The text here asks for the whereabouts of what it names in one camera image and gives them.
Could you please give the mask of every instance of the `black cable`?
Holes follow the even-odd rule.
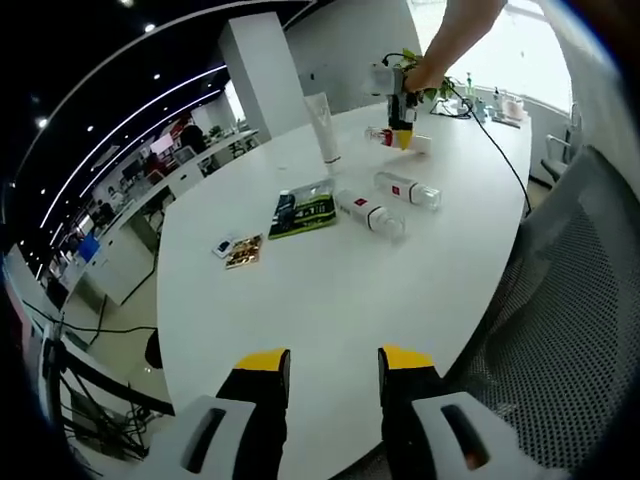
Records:
[[[467,106],[467,111],[466,112],[462,112],[462,113],[451,113],[451,111],[447,108],[447,106],[444,104],[444,100],[443,99],[439,99],[437,102],[435,102],[433,104],[433,106],[431,107],[431,110],[429,111],[429,113],[431,115],[439,115],[441,117],[447,117],[447,118],[460,118],[460,119],[464,119],[464,120],[468,120],[471,118],[471,110],[472,107],[471,105],[469,105],[469,103],[467,102],[463,102],[464,105]],[[442,104],[442,108],[444,108],[447,112],[447,114],[445,113],[436,113],[436,107],[438,105]]]
[[[404,53],[387,53],[382,59],[382,64],[385,67],[389,66],[389,60],[388,60],[389,57],[402,57],[402,58],[408,58],[409,60],[415,60],[415,58],[410,57],[409,55],[405,55]]]
[[[31,308],[32,310],[36,311],[37,313],[39,313],[40,315],[42,315],[44,318],[46,318],[47,320],[49,320],[51,323],[59,323],[64,327],[70,328],[72,330],[78,330],[80,332],[100,332],[100,333],[131,333],[131,332],[136,332],[138,330],[157,330],[157,327],[148,327],[146,325],[141,326],[141,327],[134,327],[134,328],[129,328],[126,330],[105,330],[105,329],[97,329],[97,328],[85,328],[85,327],[76,327],[75,325],[71,325],[70,323],[66,323],[64,320],[60,321],[60,320],[56,320],[55,318],[51,317],[51,315],[47,315],[46,313],[42,312],[41,310],[39,310],[37,307],[34,307],[33,305],[31,305],[29,302],[27,302],[26,300],[22,300],[23,303]]]
[[[131,390],[131,382],[127,382],[127,387],[129,387],[129,390]],[[133,402],[131,400],[129,400],[129,405],[131,405],[131,410],[135,410],[135,407],[133,406]],[[136,414],[135,412],[133,413],[133,423],[136,426],[136,430],[138,433],[138,440],[140,441],[140,445],[144,446],[144,442],[142,441],[142,434],[140,433],[140,428],[138,427],[138,422],[136,419]]]
[[[458,98],[460,98],[462,103],[465,103],[465,100],[464,100],[464,98],[462,98],[462,95],[460,95],[458,92],[456,92],[453,88],[451,89],[451,91],[455,95],[457,95]],[[471,116],[475,119],[476,123],[480,126],[480,128],[482,129],[484,134],[489,138],[489,140],[491,140],[491,143],[493,143],[493,145],[498,149],[498,151],[502,155],[502,158],[504,158],[505,162],[507,162],[507,165],[509,165],[509,168],[511,169],[511,172],[513,172],[513,175],[516,177],[516,180],[518,180],[518,184],[520,185],[520,188],[522,189],[522,192],[524,193],[524,199],[527,202],[527,213],[525,214],[525,217],[529,216],[529,214],[531,213],[531,210],[532,210],[531,209],[531,202],[529,201],[529,194],[527,193],[527,189],[524,188],[524,184],[522,183],[522,180],[520,180],[520,177],[516,173],[515,168],[513,168],[513,165],[511,165],[511,162],[507,158],[507,155],[500,148],[500,145],[498,145],[496,143],[496,141],[493,139],[493,137],[491,135],[489,135],[489,132],[487,132],[487,130],[484,128],[484,125],[482,125],[482,122],[480,120],[478,120],[478,117],[476,116],[475,112],[473,110],[469,110],[469,113],[471,113]]]
[[[85,396],[87,397],[87,399],[89,399],[89,401],[91,401],[91,403],[93,404],[94,408],[96,408],[96,410],[98,411],[99,415],[105,419],[107,424],[109,424],[109,425],[111,425],[113,427],[114,433],[116,435],[121,435],[122,437],[124,437],[124,439],[128,440],[128,443],[131,446],[140,447],[140,448],[144,449],[144,445],[138,445],[135,442],[135,440],[133,440],[129,435],[121,432],[120,426],[111,417],[109,417],[109,415],[107,415],[107,412],[105,411],[104,407],[102,407],[102,405],[100,405],[93,398],[93,395],[91,395],[91,393],[89,393],[89,390],[87,389],[87,387],[84,384],[84,382],[82,381],[82,379],[78,376],[78,374],[76,372],[74,372],[73,370],[71,370],[71,374],[75,377],[76,381],[80,385],[80,388],[84,392]]]

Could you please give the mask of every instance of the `white table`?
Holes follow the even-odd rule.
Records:
[[[474,121],[422,114],[433,155],[365,143],[384,104],[333,119],[338,188],[357,188],[405,216],[391,245],[351,219],[275,241],[260,262],[227,271],[211,249],[228,232],[268,232],[282,189],[326,175],[310,126],[249,152],[168,209],[160,245],[158,327],[167,386],[179,411],[215,395],[243,356],[288,347],[291,386],[282,479],[327,479],[380,441],[377,348],[429,352],[444,374],[500,280],[523,208],[504,160]],[[487,124],[526,183],[531,130]],[[380,195],[380,168],[443,191],[433,214]]]

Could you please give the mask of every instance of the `office chair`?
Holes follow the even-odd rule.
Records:
[[[445,382],[510,423],[539,464],[575,474],[638,388],[639,365],[640,205],[583,148],[521,225]]]
[[[567,170],[571,163],[571,158],[576,153],[582,142],[582,118],[578,111],[578,105],[571,105],[570,124],[565,131],[565,139],[562,140],[553,135],[547,135],[545,138],[547,156],[541,159],[540,163],[544,169],[551,175],[554,183],[558,183],[562,174]],[[562,155],[559,159],[554,158],[554,145],[562,147]]]

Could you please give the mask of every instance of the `white wall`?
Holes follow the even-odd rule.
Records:
[[[205,135],[208,135],[209,130],[216,125],[226,130],[235,124],[233,112],[226,95],[220,95],[213,102],[194,108],[191,110],[191,116]]]
[[[334,114],[380,102],[363,89],[371,63],[403,48],[420,52],[406,0],[336,0],[285,36],[305,96],[324,91]]]
[[[220,51],[249,125],[261,141],[309,123],[296,67],[273,13],[232,18]]]

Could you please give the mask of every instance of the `green leaf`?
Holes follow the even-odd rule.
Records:
[[[409,50],[408,48],[403,48],[402,49],[402,54],[407,57],[410,58],[411,60],[417,61],[418,59],[416,58],[416,54],[413,53],[411,50]]]
[[[437,94],[438,94],[438,89],[436,88],[427,88],[424,91],[424,96],[427,97],[429,100],[433,100],[434,98],[436,98]]]

